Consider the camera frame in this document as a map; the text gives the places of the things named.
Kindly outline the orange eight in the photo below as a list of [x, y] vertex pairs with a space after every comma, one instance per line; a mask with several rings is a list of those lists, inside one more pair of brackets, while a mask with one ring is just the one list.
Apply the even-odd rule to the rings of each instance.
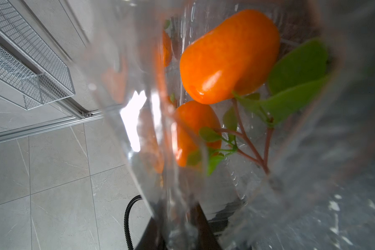
[[187, 157], [198, 149], [198, 145], [191, 139], [191, 134], [199, 135], [202, 127], [219, 129], [219, 119], [211, 106], [197, 101], [189, 101], [175, 111], [184, 126], [177, 126], [177, 149], [175, 158], [180, 167], [186, 166]]

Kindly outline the orange seven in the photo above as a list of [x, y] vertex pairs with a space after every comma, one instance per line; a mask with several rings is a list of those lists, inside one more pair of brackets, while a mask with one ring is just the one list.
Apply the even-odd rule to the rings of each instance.
[[280, 34], [264, 13], [246, 9], [190, 44], [180, 59], [184, 89], [195, 101], [216, 104], [265, 83], [280, 49]]

